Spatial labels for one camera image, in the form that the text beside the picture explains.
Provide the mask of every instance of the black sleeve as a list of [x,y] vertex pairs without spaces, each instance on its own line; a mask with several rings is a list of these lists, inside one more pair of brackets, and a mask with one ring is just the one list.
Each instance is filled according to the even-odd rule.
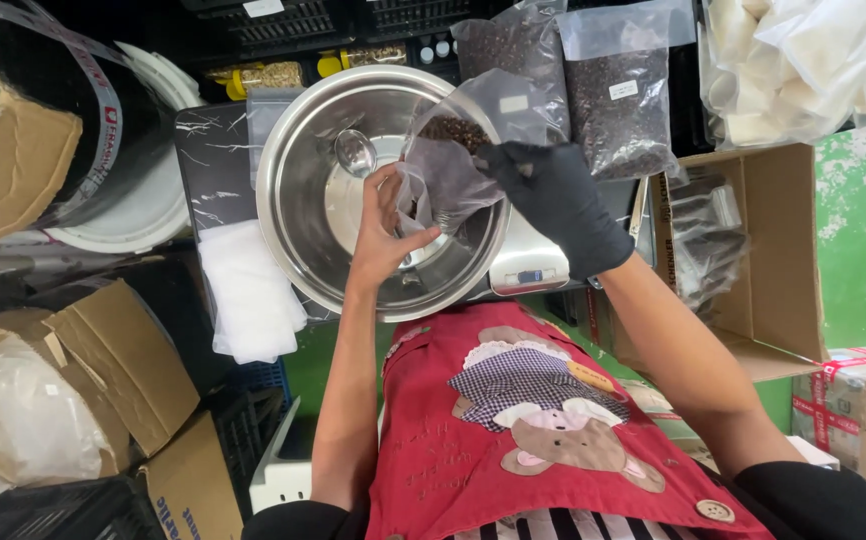
[[362,540],[369,519],[366,505],[348,512],[325,502],[297,500],[260,510],[243,526],[240,540]]
[[866,540],[866,480],[855,472],[775,461],[740,472],[733,484],[802,538]]

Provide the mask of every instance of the checkered fabric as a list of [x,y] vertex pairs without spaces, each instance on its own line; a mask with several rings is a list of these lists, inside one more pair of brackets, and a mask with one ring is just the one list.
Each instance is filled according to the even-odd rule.
[[509,350],[487,358],[447,384],[473,402],[462,419],[491,432],[506,430],[493,419],[514,405],[530,403],[544,411],[562,411],[563,402],[572,398],[599,404],[624,423],[630,419],[626,405],[573,376],[567,362],[534,349]]

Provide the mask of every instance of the red apron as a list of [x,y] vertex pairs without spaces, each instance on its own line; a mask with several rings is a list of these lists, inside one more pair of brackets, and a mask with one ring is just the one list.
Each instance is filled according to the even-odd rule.
[[773,538],[615,379],[514,301],[400,324],[383,395],[367,540],[441,540],[557,508]]

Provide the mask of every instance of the striped shirt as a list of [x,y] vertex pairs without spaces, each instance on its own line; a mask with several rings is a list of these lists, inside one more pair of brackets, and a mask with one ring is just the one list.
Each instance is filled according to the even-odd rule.
[[589,510],[520,512],[447,540],[700,540],[699,530]]

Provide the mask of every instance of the person's arm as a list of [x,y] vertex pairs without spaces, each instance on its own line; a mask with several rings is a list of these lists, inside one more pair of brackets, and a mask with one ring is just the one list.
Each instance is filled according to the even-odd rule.
[[516,209],[569,260],[597,276],[659,390],[732,477],[766,461],[804,461],[766,415],[750,377],[653,270],[600,203],[583,153],[508,142],[477,155]]
[[313,439],[310,500],[351,510],[377,467],[375,331],[380,285],[403,258],[435,240],[433,227],[397,239],[396,199],[402,180],[392,164],[363,183],[363,214],[343,296],[340,332]]
[[598,279],[653,382],[724,476],[767,461],[806,462],[739,362],[638,254]]

